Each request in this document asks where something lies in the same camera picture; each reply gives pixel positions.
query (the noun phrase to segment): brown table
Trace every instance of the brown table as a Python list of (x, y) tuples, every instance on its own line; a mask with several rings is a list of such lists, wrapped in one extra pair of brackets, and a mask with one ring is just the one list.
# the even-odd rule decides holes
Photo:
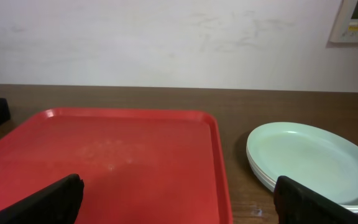
[(219, 124), (234, 223), (278, 223), (272, 193), (253, 175), (244, 155), (247, 136), (257, 126), (274, 121), (309, 124), (358, 145), (358, 93), (0, 85), (0, 97), (7, 98), (12, 114), (0, 126), (0, 139), (33, 114), (61, 106), (212, 114)]

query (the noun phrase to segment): tabletop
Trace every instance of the tabletop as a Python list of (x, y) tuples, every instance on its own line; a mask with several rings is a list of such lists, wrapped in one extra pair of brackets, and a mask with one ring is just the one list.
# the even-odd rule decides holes
[(104, 86), (0, 85), (12, 119), (0, 139), (37, 112), (56, 107), (202, 110), (221, 135), (234, 223), (278, 223), (273, 194), (245, 155), (249, 133), (275, 121), (303, 123), (358, 145), (358, 93)]

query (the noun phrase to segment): red tray edge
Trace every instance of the red tray edge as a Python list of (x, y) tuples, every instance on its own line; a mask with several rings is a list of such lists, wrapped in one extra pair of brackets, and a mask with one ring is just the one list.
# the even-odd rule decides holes
[(211, 130), (211, 139), (213, 142), (213, 157), (216, 178), (216, 188), (218, 197), (218, 208), (221, 224), (232, 224), (232, 210), (229, 196), (229, 188), (227, 184), (226, 168), (224, 165), (223, 151), (221, 146), (221, 138), (219, 135), (218, 122), (215, 117), (204, 111), (198, 110), (145, 110), (145, 109), (113, 109), (113, 108), (51, 108), (41, 111), (31, 116), (24, 121), (2, 139), (0, 145), (8, 145), (8, 141), (20, 134), (20, 130), (26, 126), (38, 121), (38, 117), (43, 119), (51, 118), (53, 116), (108, 116), (110, 111), (114, 111), (115, 117), (120, 118), (150, 118), (150, 119), (180, 119), (180, 120), (195, 120), (206, 123)]

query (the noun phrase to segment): plate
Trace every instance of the plate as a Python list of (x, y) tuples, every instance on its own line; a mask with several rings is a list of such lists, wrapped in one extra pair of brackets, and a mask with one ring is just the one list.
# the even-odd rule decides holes
[(358, 146), (338, 135), (304, 124), (265, 124), (250, 133), (247, 155), (270, 190), (278, 176), (285, 175), (358, 210)]

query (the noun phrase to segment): tray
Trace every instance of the tray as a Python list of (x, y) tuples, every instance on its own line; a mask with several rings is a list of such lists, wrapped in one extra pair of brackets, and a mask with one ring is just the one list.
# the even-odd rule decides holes
[(76, 223), (232, 223), (218, 126), (201, 111), (43, 111), (0, 140), (0, 210), (71, 173), (85, 183)]

